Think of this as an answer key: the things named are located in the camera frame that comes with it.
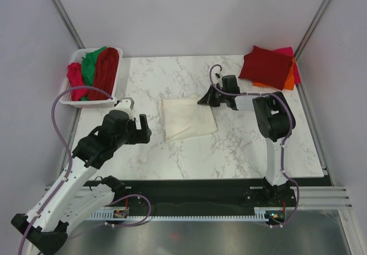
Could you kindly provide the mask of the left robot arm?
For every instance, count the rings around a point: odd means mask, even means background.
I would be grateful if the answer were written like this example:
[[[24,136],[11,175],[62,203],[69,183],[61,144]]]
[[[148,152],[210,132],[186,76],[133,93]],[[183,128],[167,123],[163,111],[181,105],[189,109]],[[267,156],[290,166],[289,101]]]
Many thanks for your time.
[[[70,155],[67,168],[49,191],[26,214],[16,214],[11,224],[23,235],[21,243],[29,241],[42,254],[55,254],[68,236],[95,210],[105,205],[121,205],[126,198],[125,185],[112,175],[77,203],[72,198],[123,145],[147,144],[151,130],[147,116],[136,120],[121,110],[107,113],[100,126],[79,140]]]

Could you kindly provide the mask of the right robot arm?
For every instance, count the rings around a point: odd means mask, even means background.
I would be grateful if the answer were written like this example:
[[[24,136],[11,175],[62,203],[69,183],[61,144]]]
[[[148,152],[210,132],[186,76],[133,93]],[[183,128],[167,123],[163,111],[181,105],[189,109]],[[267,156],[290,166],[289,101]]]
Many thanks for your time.
[[[265,180],[270,185],[263,190],[263,200],[277,205],[283,199],[282,189],[289,176],[285,173],[286,147],[296,126],[294,115],[282,92],[247,93],[243,95],[236,76],[224,76],[211,84],[207,93],[197,102],[199,105],[219,107],[226,104],[234,111],[254,111],[257,126],[266,140],[267,170]]]

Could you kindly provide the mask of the white t shirt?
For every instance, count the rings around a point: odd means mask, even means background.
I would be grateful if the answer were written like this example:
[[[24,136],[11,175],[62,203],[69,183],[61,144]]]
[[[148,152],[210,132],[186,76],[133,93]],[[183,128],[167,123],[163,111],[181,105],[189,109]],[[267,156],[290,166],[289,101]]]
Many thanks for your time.
[[[197,104],[198,100],[198,96],[190,96],[162,99],[158,103],[167,142],[206,136],[217,131],[211,108]]]

